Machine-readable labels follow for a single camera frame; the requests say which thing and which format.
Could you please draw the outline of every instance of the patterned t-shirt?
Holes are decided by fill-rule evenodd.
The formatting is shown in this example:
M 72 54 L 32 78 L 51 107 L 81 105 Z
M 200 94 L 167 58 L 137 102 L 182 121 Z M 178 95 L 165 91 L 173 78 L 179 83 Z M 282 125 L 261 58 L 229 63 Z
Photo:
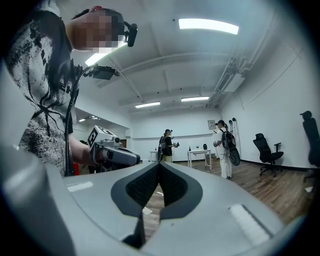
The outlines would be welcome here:
M 78 76 L 71 51 L 61 18 L 51 11 L 35 10 L 17 31 L 5 57 L 17 86 L 34 107 L 19 146 L 57 166 L 62 176 L 73 172 L 70 167 L 65 170 L 66 114 Z

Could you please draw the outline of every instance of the door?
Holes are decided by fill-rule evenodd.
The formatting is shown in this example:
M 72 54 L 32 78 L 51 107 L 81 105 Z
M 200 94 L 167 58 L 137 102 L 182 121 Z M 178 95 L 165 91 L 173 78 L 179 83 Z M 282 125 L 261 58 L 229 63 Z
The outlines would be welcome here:
M 127 140 L 126 139 L 120 139 L 120 142 L 122 143 L 122 147 L 127 148 Z

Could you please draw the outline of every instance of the fluorescent light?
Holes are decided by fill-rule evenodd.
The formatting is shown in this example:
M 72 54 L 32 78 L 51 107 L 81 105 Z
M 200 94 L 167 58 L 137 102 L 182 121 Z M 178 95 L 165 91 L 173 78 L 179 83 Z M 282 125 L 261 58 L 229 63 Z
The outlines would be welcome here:
M 203 29 L 203 30 L 218 30 L 231 34 L 238 34 L 239 27 L 226 22 L 204 18 L 180 18 L 179 27 L 184 29 Z
M 90 58 L 88 58 L 85 61 L 85 64 L 87 64 L 88 66 L 91 66 L 91 65 L 95 64 L 97 61 L 101 60 L 104 56 L 107 56 L 109 53 L 119 49 L 122 46 L 126 46 L 126 45 L 127 45 L 126 42 L 119 41 L 117 48 L 103 48 L 103 50 L 101 49 L 101 53 L 95 53 Z
M 205 97 L 193 97 L 193 98 L 182 98 L 181 101 L 182 102 L 191 102 L 191 101 L 205 101 L 209 99 L 209 96 L 205 96 Z
M 139 108 L 144 108 L 144 107 L 149 107 L 149 106 L 156 106 L 156 105 L 160 105 L 160 101 L 147 103 L 147 104 L 136 105 L 135 107 L 137 109 L 139 109 Z

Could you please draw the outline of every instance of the table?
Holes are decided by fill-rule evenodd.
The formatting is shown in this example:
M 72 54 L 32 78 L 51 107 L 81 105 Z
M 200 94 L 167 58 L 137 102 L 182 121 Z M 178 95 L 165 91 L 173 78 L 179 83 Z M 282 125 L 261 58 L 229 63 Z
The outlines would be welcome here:
M 202 149 L 202 150 L 191 150 L 187 151 L 188 154 L 188 167 L 192 168 L 192 154 L 204 154 L 204 165 L 207 166 L 207 157 L 206 153 L 209 153 L 209 159 L 210 159 L 210 171 L 212 170 L 212 159 L 211 159 L 211 149 Z
M 155 154 L 155 161 L 152 161 L 152 154 Z M 158 151 L 150 151 L 150 162 L 157 162 L 158 161 Z

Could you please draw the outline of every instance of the black office chair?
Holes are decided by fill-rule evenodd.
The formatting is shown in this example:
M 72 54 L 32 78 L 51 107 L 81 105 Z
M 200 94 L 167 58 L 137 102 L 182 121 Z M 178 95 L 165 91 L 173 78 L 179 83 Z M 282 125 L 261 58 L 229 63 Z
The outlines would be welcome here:
M 268 146 L 268 143 L 266 141 L 266 138 L 262 133 L 258 133 L 255 135 L 255 139 L 253 140 L 253 143 L 256 145 L 260 152 L 260 160 L 262 163 L 269 163 L 266 167 L 261 167 L 260 168 L 260 176 L 266 172 L 267 170 L 271 170 L 273 173 L 273 177 L 276 177 L 276 169 L 274 167 L 275 160 L 279 159 L 280 157 L 283 156 L 283 152 L 278 152 L 279 145 L 281 142 L 274 144 L 276 148 L 276 153 L 271 153 L 271 150 Z
M 300 114 L 304 120 L 302 123 L 305 130 L 305 134 L 309 140 L 310 151 L 308 160 L 311 165 L 320 167 L 320 136 L 317 128 L 317 123 L 310 111 L 306 111 Z M 306 182 L 306 179 L 317 178 L 319 177 L 320 172 L 314 171 L 310 176 L 307 176 L 303 179 L 303 182 Z

